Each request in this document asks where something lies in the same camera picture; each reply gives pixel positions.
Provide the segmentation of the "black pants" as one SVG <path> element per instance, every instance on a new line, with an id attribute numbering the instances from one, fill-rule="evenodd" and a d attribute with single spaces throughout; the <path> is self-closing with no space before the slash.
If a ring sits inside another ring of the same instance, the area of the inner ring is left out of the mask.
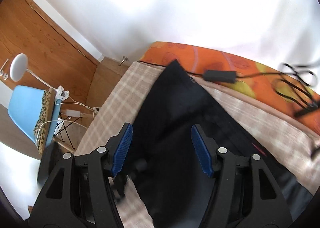
<path id="1" fill-rule="evenodd" d="M 154 227 L 200 227 L 216 179 L 201 169 L 192 126 L 236 156 L 261 156 L 285 198 L 293 223 L 315 222 L 319 203 L 267 149 L 238 124 L 181 65 L 159 75 L 133 123 L 122 172 L 133 179 Z"/>

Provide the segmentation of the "plaid beige bed blanket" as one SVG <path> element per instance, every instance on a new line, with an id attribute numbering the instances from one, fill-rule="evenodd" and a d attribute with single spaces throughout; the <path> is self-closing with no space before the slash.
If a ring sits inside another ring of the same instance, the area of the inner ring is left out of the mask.
<path id="1" fill-rule="evenodd" d="M 146 96 L 164 70 L 140 62 L 132 64 L 90 124 L 76 149 L 76 154 L 84 155 L 104 145 L 125 122 L 133 124 Z M 202 80 L 193 80 L 292 173 L 298 184 L 314 195 L 319 187 L 319 160 L 313 160 L 309 155 L 311 148 L 319 141 L 317 134 L 295 120 L 278 118 L 243 101 L 242 96 L 235 91 L 207 84 Z M 125 194 L 125 199 L 118 205 L 124 225 L 154 227 L 133 179 L 125 186 Z"/>

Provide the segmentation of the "leopard print cushion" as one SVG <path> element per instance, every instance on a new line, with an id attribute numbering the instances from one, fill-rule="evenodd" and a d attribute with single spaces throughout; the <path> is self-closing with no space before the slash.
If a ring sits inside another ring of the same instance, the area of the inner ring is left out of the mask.
<path id="1" fill-rule="evenodd" d="M 35 142 L 37 145 L 38 153 L 40 155 L 43 154 L 43 151 L 46 145 L 48 132 L 49 132 L 49 124 L 50 124 L 50 120 L 52 119 L 54 104 L 55 104 L 55 90 L 53 88 L 49 88 L 45 90 L 43 93 L 39 118 L 33 129 Z"/>

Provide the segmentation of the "white power adapter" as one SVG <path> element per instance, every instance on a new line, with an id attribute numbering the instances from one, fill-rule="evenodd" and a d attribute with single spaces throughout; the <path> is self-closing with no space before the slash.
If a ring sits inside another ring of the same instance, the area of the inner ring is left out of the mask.
<path id="1" fill-rule="evenodd" d="M 77 110 L 67 109 L 67 110 L 61 110 L 60 112 L 61 112 L 61 114 L 64 114 L 69 117 L 75 117 L 75 118 L 82 117 L 82 113 Z"/>

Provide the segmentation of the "light blue chair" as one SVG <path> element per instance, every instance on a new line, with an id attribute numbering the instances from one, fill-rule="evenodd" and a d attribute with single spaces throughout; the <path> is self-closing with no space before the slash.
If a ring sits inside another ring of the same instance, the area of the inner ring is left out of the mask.
<path id="1" fill-rule="evenodd" d="M 29 86 L 18 85 L 14 88 L 8 107 L 8 114 L 16 126 L 37 145 L 40 136 L 34 134 L 34 128 L 40 118 L 44 90 Z M 53 101 L 52 116 L 45 120 L 44 127 L 48 128 L 45 146 L 53 142 L 54 132 L 60 116 L 62 100 Z"/>

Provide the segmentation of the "orange floral bed sheet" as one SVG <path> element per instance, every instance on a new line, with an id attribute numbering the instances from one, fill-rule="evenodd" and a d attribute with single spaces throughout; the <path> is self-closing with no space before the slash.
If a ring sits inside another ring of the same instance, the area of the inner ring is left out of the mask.
<path id="1" fill-rule="evenodd" d="M 140 58 L 154 66 L 172 61 L 194 76 L 206 71 L 229 76 L 221 85 L 266 104 L 319 133 L 319 61 L 283 62 L 273 69 L 227 52 L 178 43 L 155 42 Z"/>

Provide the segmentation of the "white clip desk lamp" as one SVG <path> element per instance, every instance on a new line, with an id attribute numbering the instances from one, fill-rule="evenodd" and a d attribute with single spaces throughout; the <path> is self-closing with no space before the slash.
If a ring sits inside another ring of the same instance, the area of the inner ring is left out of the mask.
<path id="1" fill-rule="evenodd" d="M 45 82 L 43 79 L 41 79 L 39 76 L 37 76 L 32 70 L 30 70 L 28 68 L 27 55 L 25 55 L 24 53 L 20 53 L 11 62 L 9 70 L 10 78 L 14 82 L 18 82 L 22 79 L 26 72 L 31 74 L 34 78 L 42 82 L 47 87 L 52 88 L 55 91 L 55 100 L 64 101 L 69 98 L 69 91 L 66 91 L 61 85 L 57 88 L 54 88 L 53 86 Z"/>

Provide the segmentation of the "wooden door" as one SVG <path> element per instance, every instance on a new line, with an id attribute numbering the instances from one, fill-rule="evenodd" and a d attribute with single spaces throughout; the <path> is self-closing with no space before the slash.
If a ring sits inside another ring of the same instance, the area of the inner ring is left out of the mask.
<path id="1" fill-rule="evenodd" d="M 25 73 L 19 82 L 1 81 L 9 88 L 16 85 L 45 89 L 63 86 L 71 97 L 85 103 L 97 68 L 74 46 L 56 32 L 25 0 L 3 0 L 1 3 L 1 68 L 9 73 L 12 60 L 20 53 L 28 56 L 28 68 L 37 80 Z"/>

